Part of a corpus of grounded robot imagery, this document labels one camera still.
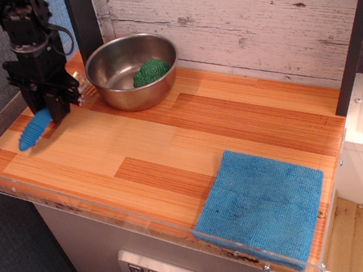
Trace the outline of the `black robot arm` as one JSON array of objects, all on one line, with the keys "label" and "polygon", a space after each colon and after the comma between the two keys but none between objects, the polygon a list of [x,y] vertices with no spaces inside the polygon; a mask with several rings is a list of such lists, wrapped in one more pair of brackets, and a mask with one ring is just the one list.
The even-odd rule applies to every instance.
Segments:
[{"label": "black robot arm", "polygon": [[68,53],[59,35],[71,32],[51,24],[51,16],[45,0],[0,0],[0,26],[16,56],[2,65],[7,80],[20,89],[33,114],[46,108],[59,124],[83,97],[79,82],[66,71]]}]

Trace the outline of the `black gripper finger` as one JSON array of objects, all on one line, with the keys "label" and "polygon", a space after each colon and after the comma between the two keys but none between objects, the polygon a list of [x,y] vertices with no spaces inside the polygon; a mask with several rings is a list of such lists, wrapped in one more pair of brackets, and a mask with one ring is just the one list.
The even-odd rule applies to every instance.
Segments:
[{"label": "black gripper finger", "polygon": [[55,124],[62,123],[62,120],[70,112],[70,103],[61,95],[48,93],[45,95],[46,105]]},{"label": "black gripper finger", "polygon": [[21,94],[33,114],[47,107],[44,88],[21,89]]}]

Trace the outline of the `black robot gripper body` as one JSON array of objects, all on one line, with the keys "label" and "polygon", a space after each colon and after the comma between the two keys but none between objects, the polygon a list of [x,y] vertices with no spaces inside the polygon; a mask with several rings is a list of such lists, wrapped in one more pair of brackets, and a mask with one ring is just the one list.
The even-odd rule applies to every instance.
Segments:
[{"label": "black robot gripper body", "polygon": [[20,89],[42,87],[48,93],[61,95],[69,104],[81,106],[84,97],[80,84],[66,71],[66,53],[60,37],[46,38],[42,43],[11,43],[17,60],[3,63],[7,80]]}]

